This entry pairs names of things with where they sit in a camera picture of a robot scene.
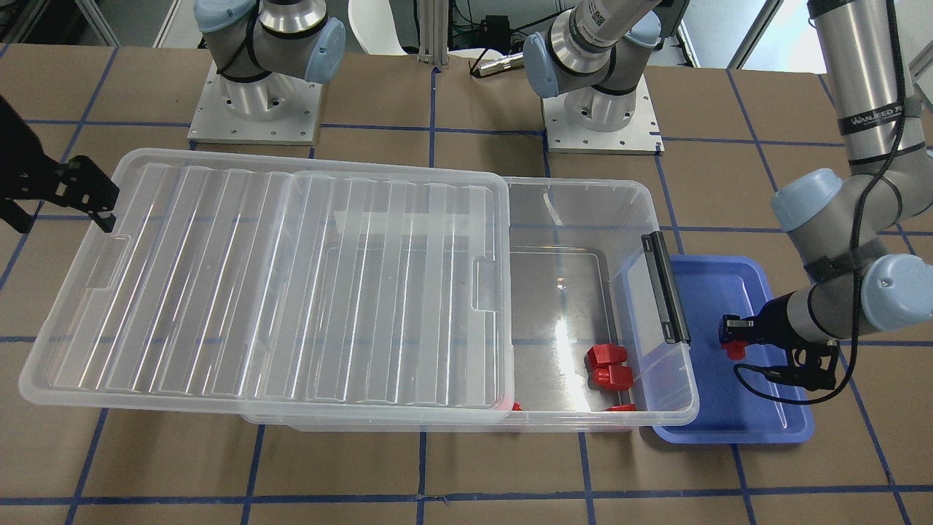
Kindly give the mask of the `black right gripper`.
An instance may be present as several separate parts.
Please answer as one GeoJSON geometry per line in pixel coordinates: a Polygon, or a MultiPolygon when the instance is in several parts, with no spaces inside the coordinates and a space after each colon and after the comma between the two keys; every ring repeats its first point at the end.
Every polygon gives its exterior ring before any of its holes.
{"type": "Polygon", "coordinates": [[[1,216],[21,235],[36,221],[17,201],[47,201],[87,214],[105,233],[113,232],[120,189],[89,157],[58,163],[44,153],[38,136],[1,98],[1,216]]]}

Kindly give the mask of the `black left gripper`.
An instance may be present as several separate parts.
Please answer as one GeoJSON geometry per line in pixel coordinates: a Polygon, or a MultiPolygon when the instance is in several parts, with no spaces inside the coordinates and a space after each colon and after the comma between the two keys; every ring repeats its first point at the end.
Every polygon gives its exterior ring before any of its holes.
{"type": "Polygon", "coordinates": [[[787,313],[789,301],[769,301],[759,313],[743,319],[726,314],[721,319],[719,343],[721,346],[748,346],[750,343],[767,345],[795,345],[797,333],[787,313]]]}

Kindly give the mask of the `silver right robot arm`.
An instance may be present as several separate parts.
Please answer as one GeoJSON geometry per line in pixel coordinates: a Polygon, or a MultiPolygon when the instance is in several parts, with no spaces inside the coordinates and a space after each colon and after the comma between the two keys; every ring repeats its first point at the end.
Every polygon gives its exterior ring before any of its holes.
{"type": "Polygon", "coordinates": [[[324,39],[267,30],[254,2],[246,16],[206,37],[207,50],[15,44],[2,56],[2,101],[53,163],[83,154],[112,173],[140,147],[186,149],[208,66],[237,88],[250,80],[303,80],[310,59],[339,63],[324,86],[314,146],[214,145],[242,152],[488,171],[505,176],[627,179],[660,200],[690,254],[749,254],[759,233],[736,227],[755,214],[738,168],[753,146],[740,114],[740,79],[729,70],[650,66],[649,96],[671,145],[659,157],[546,154],[541,98],[523,71],[477,79],[453,57],[446,67],[413,55],[346,50],[349,30],[324,39]]]}

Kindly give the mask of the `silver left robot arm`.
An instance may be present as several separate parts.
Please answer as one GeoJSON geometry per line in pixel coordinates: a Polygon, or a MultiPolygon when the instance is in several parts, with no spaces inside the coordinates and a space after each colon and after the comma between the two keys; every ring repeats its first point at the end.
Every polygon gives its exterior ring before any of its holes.
{"type": "MultiPolygon", "coordinates": [[[[540,98],[591,92],[626,98],[659,26],[653,1],[580,1],[523,43],[524,69],[540,98]]],[[[774,216],[812,285],[767,302],[749,318],[724,316],[724,348],[853,340],[931,319],[931,265],[891,254],[880,234],[931,209],[931,156],[893,1],[810,1],[830,74],[837,126],[851,175],[810,172],[774,194],[774,216]]]]}

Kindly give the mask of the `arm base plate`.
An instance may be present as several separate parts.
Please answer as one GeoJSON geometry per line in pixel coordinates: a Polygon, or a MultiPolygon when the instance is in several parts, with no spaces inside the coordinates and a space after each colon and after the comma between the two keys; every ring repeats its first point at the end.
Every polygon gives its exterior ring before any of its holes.
{"type": "Polygon", "coordinates": [[[221,77],[211,64],[187,138],[199,145],[313,146],[324,86],[283,74],[253,83],[221,77]]]}
{"type": "Polygon", "coordinates": [[[645,76],[633,92],[593,87],[541,100],[547,146],[559,154],[660,155],[665,152],[645,76]]]}

